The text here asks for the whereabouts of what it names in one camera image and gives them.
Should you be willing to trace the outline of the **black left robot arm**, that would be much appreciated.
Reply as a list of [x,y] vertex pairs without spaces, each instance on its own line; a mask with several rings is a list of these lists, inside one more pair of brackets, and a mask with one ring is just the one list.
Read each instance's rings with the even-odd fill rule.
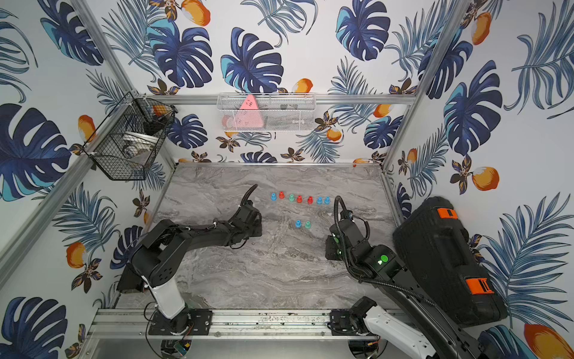
[[160,314],[174,320],[186,311],[175,280],[186,254],[211,247],[239,249],[261,235],[262,215],[250,204],[239,207],[229,220],[204,226],[162,220],[131,250],[127,266],[150,289]]

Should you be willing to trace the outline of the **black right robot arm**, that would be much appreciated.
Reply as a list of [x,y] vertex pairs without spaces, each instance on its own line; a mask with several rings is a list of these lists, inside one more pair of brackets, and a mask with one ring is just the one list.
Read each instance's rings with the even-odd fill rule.
[[480,342],[450,319],[395,252],[371,245],[353,220],[337,219],[330,227],[330,240],[348,274],[380,290],[410,320],[403,323],[375,300],[362,297],[349,311],[351,332],[376,335],[410,358],[502,358],[497,345]]

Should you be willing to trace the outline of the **black plastic tool case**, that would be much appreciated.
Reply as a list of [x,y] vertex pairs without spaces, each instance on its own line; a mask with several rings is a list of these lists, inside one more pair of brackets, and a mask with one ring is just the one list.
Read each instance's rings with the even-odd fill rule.
[[463,327],[499,322],[507,306],[469,247],[450,201],[429,197],[393,233],[396,253],[420,287]]

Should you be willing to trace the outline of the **pink triangular object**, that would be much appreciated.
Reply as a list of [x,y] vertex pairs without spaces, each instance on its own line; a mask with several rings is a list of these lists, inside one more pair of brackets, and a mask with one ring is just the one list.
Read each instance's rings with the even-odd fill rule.
[[239,130],[255,130],[265,126],[257,99],[253,94],[249,94],[240,109],[234,113],[232,126]]

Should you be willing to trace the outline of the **clear wall shelf basket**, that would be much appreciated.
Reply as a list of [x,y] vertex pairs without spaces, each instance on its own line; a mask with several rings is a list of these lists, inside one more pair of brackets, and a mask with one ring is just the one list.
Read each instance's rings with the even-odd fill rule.
[[265,126],[255,130],[239,130],[232,126],[233,115],[249,94],[219,94],[217,109],[222,127],[232,132],[298,132],[315,128],[316,98],[314,94],[254,94]]

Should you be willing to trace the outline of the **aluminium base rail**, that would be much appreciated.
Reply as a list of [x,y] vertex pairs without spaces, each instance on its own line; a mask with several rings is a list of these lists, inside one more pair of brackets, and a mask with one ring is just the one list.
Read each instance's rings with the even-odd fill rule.
[[93,338],[205,340],[370,340],[377,334],[351,330],[343,310],[192,311],[189,333],[172,334],[154,318],[154,309],[99,310],[88,329]]

